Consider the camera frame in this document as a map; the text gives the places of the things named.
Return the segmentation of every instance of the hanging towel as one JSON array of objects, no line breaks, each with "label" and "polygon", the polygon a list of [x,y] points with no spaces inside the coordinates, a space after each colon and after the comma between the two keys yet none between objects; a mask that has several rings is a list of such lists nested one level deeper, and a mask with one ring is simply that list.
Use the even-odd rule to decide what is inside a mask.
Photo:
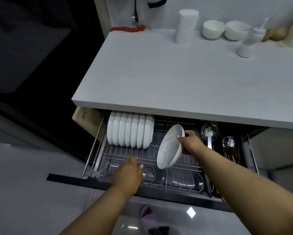
[{"label": "hanging towel", "polygon": [[166,4],[167,0],[147,0],[149,8],[161,7]]}]

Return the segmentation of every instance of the white bowl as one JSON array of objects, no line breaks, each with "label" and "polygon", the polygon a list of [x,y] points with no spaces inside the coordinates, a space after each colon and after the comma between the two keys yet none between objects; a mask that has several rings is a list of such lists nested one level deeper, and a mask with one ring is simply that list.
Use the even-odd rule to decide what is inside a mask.
[{"label": "white bowl", "polygon": [[206,21],[203,24],[202,33],[208,39],[217,39],[225,31],[225,24],[220,21]]},{"label": "white bowl", "polygon": [[141,148],[143,146],[145,120],[146,120],[146,115],[141,114],[139,119],[138,133],[137,133],[137,148]]},{"label": "white bowl", "polygon": [[127,123],[128,113],[124,112],[121,115],[120,123],[119,123],[119,130],[118,130],[118,142],[120,146],[125,145],[125,130],[126,130],[126,123]]},{"label": "white bowl", "polygon": [[113,138],[112,138],[112,133],[113,133],[113,124],[114,124],[114,118],[115,118],[116,112],[112,111],[109,119],[108,119],[108,124],[107,124],[107,141],[109,144],[113,144]]},{"label": "white bowl", "polygon": [[140,119],[140,114],[135,114],[132,119],[131,135],[130,135],[130,144],[132,148],[137,146],[137,133],[138,133],[139,119]]},{"label": "white bowl", "polygon": [[181,143],[177,140],[181,136],[185,136],[185,131],[180,124],[175,124],[167,132],[157,153],[159,169],[169,168],[176,163],[182,152]]},{"label": "white bowl", "polygon": [[118,131],[119,131],[119,123],[120,123],[121,114],[122,114],[122,112],[117,111],[115,118],[114,118],[112,138],[113,138],[113,144],[115,146],[117,146],[119,144]]},{"label": "white bowl", "polygon": [[149,147],[149,145],[152,142],[152,132],[154,128],[154,118],[153,115],[146,115],[145,120],[145,128],[144,128],[144,138],[143,138],[143,149],[146,149]]},{"label": "white bowl", "polygon": [[251,26],[240,22],[240,21],[230,21],[226,24],[225,29],[225,36],[229,40],[237,41],[240,39],[244,39],[249,31],[246,31],[250,29]]},{"label": "white bowl", "polygon": [[131,126],[133,120],[133,113],[128,114],[127,122],[126,122],[126,129],[125,129],[125,145],[126,147],[130,146],[130,136],[131,136]]}]

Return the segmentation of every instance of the person's left hand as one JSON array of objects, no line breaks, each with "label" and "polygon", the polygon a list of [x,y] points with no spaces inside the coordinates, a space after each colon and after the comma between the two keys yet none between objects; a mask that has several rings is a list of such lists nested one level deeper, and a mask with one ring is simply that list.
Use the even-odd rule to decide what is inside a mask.
[{"label": "person's left hand", "polygon": [[143,165],[137,166],[137,157],[131,156],[116,171],[112,186],[127,198],[133,196],[142,181]]}]

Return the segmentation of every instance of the hand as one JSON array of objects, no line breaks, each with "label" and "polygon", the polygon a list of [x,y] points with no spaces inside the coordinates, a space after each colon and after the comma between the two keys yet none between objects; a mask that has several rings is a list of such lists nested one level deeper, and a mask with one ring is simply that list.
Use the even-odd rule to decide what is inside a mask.
[{"label": "hand", "polygon": [[143,164],[137,166],[137,157],[131,156],[116,171],[112,186],[127,198],[133,196],[142,181]]},{"label": "hand", "polygon": [[201,142],[201,140],[196,136],[193,130],[186,130],[186,134],[189,137],[179,137],[177,140],[181,142],[182,153],[188,155],[201,155],[207,147]]}]

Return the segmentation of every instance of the forearm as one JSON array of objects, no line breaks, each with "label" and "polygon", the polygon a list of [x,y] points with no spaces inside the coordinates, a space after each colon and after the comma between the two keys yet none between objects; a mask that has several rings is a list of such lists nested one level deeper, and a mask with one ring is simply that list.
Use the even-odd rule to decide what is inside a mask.
[{"label": "forearm", "polygon": [[128,196],[115,187],[108,189],[60,235],[110,235]]},{"label": "forearm", "polygon": [[293,194],[215,151],[196,152],[200,166],[252,234],[293,231]]}]

